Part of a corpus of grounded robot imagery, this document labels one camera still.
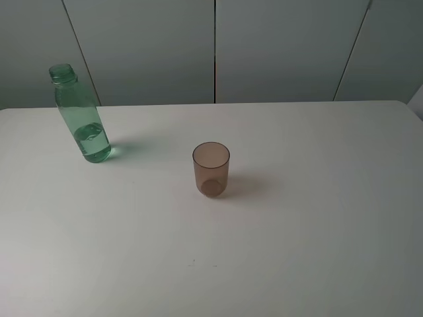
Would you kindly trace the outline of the pink translucent plastic cup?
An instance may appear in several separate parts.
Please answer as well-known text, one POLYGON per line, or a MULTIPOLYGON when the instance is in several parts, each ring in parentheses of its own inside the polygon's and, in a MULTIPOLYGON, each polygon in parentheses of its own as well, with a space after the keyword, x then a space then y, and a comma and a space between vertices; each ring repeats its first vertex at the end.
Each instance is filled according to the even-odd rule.
POLYGON ((199 144, 192 153, 196 187, 206 197, 221 195, 229 174, 229 149, 218 142, 199 144))

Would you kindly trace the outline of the green transparent plastic bottle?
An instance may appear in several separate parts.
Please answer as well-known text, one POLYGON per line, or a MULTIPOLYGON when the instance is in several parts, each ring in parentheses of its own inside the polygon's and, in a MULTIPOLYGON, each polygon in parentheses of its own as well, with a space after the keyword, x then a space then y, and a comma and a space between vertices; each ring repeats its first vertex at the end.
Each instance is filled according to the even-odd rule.
POLYGON ((95 94, 79 81, 67 63, 50 67, 49 74, 56 106, 83 157, 91 163, 106 160, 112 147, 97 110, 95 94))

